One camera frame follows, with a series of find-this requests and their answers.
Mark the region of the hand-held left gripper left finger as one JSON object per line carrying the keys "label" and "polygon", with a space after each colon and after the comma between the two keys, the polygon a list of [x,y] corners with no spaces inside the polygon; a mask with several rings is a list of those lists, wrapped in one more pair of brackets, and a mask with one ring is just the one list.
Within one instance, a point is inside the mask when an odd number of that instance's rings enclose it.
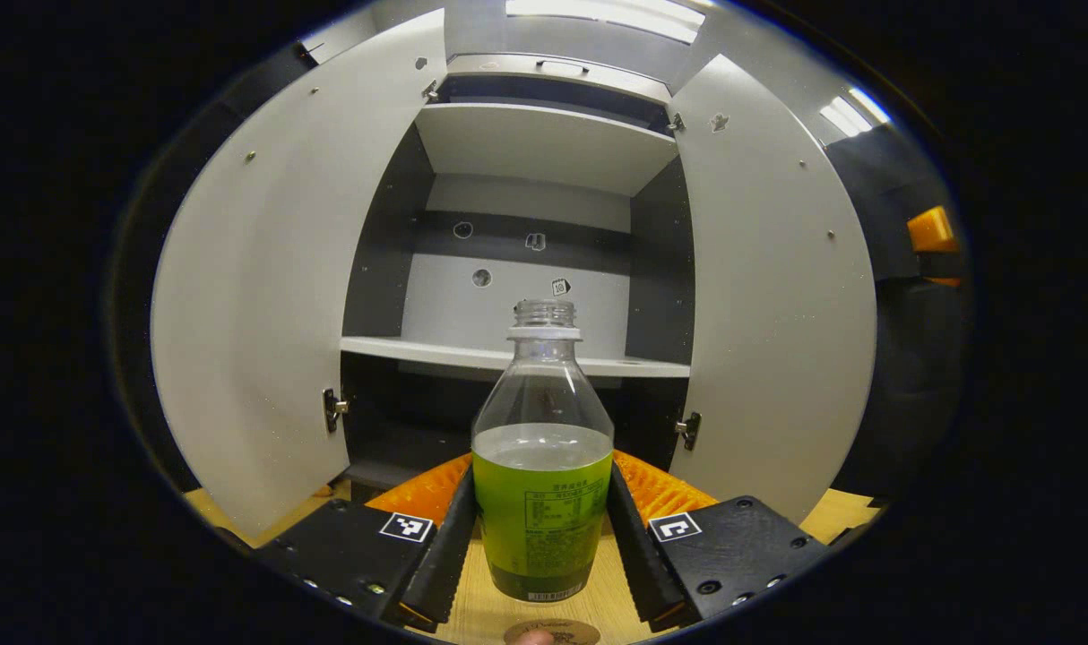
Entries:
{"label": "hand-held left gripper left finger", "polygon": [[254,557],[356,616],[437,632],[473,538],[472,461],[463,454],[371,501],[331,499]]}

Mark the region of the white cabinet door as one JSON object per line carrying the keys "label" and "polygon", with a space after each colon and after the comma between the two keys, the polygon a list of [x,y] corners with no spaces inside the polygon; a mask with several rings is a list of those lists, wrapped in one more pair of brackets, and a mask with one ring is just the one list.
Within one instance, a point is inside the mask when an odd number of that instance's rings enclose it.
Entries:
{"label": "white cabinet door", "polygon": [[385,169],[446,75],[445,12],[312,69],[212,156],[166,233],[156,390],[184,461],[256,538],[349,466],[327,427],[349,274]]}
{"label": "white cabinet door", "polygon": [[876,359],[860,218],[823,144],[726,55],[672,95],[693,228],[692,448],[670,472],[801,523],[846,460]]}

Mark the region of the clear bottle with green label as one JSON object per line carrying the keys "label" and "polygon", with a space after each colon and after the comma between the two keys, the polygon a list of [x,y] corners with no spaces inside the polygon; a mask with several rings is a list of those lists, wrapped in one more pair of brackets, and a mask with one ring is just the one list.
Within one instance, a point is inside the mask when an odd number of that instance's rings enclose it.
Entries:
{"label": "clear bottle with green label", "polygon": [[524,299],[514,358],[471,425],[471,477],[495,587],[523,603],[583,590],[599,544],[615,427],[578,365],[565,299]]}

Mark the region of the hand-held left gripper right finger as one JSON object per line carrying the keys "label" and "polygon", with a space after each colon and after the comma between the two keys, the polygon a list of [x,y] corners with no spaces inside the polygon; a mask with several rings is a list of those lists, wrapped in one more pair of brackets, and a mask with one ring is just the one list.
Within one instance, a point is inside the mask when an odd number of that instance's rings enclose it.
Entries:
{"label": "hand-held left gripper right finger", "polygon": [[742,611],[830,551],[752,495],[717,503],[622,451],[613,456],[607,514],[635,612],[651,632]]}

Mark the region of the large ceiling light panel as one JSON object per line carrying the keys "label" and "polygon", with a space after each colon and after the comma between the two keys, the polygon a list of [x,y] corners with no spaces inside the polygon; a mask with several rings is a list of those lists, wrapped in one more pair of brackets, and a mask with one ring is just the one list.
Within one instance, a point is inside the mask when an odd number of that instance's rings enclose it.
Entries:
{"label": "large ceiling light panel", "polygon": [[691,45],[705,22],[708,1],[695,0],[505,0],[508,17],[578,18],[626,26]]}

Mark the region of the black backdrop cloth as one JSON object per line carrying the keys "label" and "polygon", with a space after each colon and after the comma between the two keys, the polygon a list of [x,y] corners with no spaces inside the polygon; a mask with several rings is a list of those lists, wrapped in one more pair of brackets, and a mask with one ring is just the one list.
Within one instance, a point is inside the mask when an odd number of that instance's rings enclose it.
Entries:
{"label": "black backdrop cloth", "polygon": [[[195,477],[160,419],[148,351],[147,290],[163,237],[193,179],[242,119],[318,63],[297,42],[228,82],[143,168],[121,220],[107,306],[111,362],[143,444],[182,491],[191,489]],[[831,144],[828,158],[860,213],[876,263],[879,320],[876,384],[833,485],[881,499],[906,486],[950,425],[969,303],[942,285],[941,271],[957,269],[956,257],[932,252],[912,260],[911,237],[897,232],[928,207],[948,204],[932,162],[887,125],[854,142]]]}

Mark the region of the small ceiling light panel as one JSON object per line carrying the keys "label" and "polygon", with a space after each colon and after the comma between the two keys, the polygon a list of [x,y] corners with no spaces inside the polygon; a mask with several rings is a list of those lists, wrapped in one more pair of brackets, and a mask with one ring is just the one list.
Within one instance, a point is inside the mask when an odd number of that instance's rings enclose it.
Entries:
{"label": "small ceiling light panel", "polygon": [[885,108],[860,87],[849,87],[846,94],[831,99],[818,114],[843,136],[851,138],[891,123]]}

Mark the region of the white cabinet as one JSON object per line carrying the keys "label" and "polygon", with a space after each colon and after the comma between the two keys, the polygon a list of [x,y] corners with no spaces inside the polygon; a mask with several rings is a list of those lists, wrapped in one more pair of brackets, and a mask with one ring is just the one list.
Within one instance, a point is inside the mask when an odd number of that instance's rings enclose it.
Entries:
{"label": "white cabinet", "polygon": [[455,55],[401,135],[349,270],[342,418],[360,501],[469,450],[514,306],[576,307],[615,444],[690,437],[695,246],[660,80],[554,55]]}

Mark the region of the round wooden coaster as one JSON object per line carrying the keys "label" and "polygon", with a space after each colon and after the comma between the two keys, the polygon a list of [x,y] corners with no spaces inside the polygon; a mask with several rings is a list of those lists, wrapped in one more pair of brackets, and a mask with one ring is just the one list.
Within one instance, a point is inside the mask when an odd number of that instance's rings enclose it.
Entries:
{"label": "round wooden coaster", "polygon": [[598,645],[602,638],[596,627],[570,619],[536,619],[520,622],[506,630],[503,634],[505,645],[518,634],[532,629],[544,629],[555,634],[555,645]]}

